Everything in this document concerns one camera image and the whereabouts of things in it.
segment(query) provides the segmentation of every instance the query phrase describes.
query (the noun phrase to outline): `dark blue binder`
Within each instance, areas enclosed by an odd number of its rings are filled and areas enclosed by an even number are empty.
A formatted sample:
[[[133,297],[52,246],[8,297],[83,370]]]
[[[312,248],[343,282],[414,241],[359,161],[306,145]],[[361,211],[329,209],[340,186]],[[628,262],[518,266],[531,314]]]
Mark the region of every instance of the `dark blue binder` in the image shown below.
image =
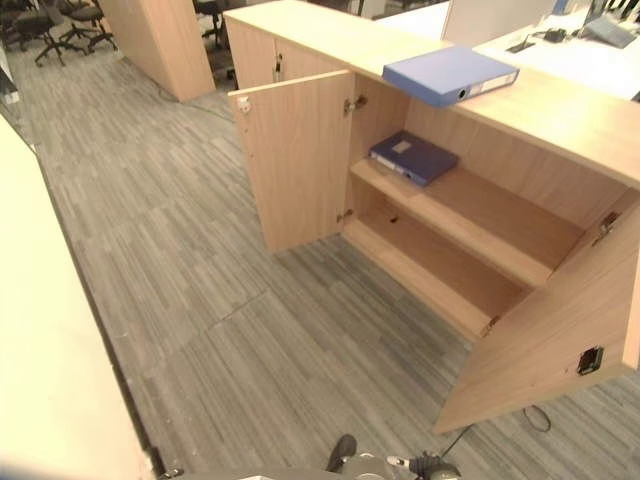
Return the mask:
[[[424,187],[458,163],[458,156],[404,130],[371,147],[369,156]]]
[[[385,65],[382,78],[429,105],[444,107],[511,85],[520,70],[453,46]]]

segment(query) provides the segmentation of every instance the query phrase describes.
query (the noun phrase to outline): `gray carpet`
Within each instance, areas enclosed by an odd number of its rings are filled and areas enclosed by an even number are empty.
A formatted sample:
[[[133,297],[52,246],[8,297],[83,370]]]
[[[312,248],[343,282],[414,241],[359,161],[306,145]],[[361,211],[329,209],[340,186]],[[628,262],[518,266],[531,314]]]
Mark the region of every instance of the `gray carpet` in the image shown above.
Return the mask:
[[[36,68],[19,106],[143,422],[168,466],[323,467],[335,440],[412,456],[469,346],[339,237],[279,255],[259,220],[224,92],[180,105],[110,47]],[[465,478],[640,478],[640,376],[482,422]]]

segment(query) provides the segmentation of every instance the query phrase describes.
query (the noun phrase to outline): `black cable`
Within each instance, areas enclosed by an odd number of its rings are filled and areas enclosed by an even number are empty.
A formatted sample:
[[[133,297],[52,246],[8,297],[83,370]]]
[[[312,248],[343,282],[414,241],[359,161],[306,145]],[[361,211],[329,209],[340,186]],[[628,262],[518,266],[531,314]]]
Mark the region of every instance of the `black cable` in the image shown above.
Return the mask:
[[[473,424],[472,425],[467,425],[465,427],[465,429],[462,432],[460,432],[460,434],[456,437],[456,439],[453,441],[453,443],[447,447],[447,449],[442,453],[442,455],[440,455],[441,459],[444,458],[447,453],[449,453],[449,451],[455,446],[456,443],[458,443],[458,441],[462,438],[462,436],[465,433],[467,433],[471,427],[473,427]]]
[[[542,416],[542,418],[544,419],[544,422],[546,425],[542,428],[537,427],[531,420],[531,417],[529,416],[529,414],[527,413],[527,408],[531,408],[534,411],[538,412],[538,414]],[[525,407],[522,409],[522,414],[524,415],[524,418],[527,419],[527,422],[529,422],[529,425],[531,425],[531,428],[533,428],[535,431],[540,433],[547,433],[549,430],[551,430],[551,419],[549,418],[549,415],[547,415],[545,411],[542,410],[539,406],[531,405],[530,407]]]
[[[182,103],[182,102],[178,102],[177,100],[174,100],[173,98],[167,97],[164,94],[164,90],[162,89],[162,87],[158,87],[158,96],[164,100],[165,102],[171,102],[171,103],[176,103],[178,105],[182,105],[183,107],[187,107],[187,108],[193,108],[195,110],[201,110],[203,112],[207,112],[210,113],[211,115],[215,115],[218,118],[221,118],[223,120],[226,120],[229,123],[233,123],[233,120],[225,115],[220,115],[218,112],[215,112],[213,110],[209,110],[208,108],[204,108],[204,107],[200,107],[198,105],[189,105],[188,103]]]

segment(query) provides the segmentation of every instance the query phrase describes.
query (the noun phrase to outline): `cabinet top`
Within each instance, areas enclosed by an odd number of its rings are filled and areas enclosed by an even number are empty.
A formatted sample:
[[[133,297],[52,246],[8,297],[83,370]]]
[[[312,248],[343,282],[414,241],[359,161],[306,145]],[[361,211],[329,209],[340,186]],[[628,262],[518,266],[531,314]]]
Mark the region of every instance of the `cabinet top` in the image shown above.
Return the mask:
[[[385,64],[450,45],[297,0],[224,15],[379,81]],[[512,86],[448,108],[640,189],[638,103],[520,67]]]

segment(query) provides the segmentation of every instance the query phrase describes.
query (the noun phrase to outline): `light blue binder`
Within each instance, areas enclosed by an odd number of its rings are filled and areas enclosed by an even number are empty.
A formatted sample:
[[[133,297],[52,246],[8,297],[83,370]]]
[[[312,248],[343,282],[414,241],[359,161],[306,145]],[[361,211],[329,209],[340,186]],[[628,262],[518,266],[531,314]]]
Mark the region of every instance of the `light blue binder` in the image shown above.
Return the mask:
[[[520,69],[453,46],[385,65],[382,78],[429,105],[444,107],[515,82]]]

